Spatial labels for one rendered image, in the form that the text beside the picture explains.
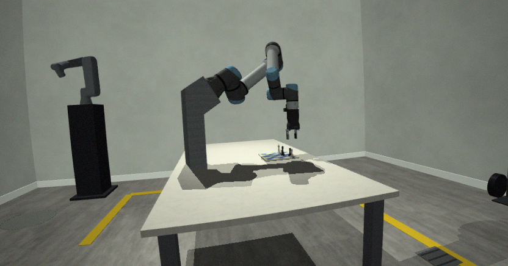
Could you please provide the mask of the blue and cream chessboard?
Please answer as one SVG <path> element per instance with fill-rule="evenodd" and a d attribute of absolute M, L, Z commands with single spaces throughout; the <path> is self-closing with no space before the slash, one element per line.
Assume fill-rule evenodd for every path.
<path fill-rule="evenodd" d="M 299 157 L 294 155 L 294 157 L 290 157 L 288 151 L 284 151 L 285 155 L 281 155 L 280 153 L 261 153 L 258 154 L 260 157 L 262 157 L 266 162 L 267 161 L 273 161 L 273 160 L 286 160 L 286 159 L 298 159 Z"/>

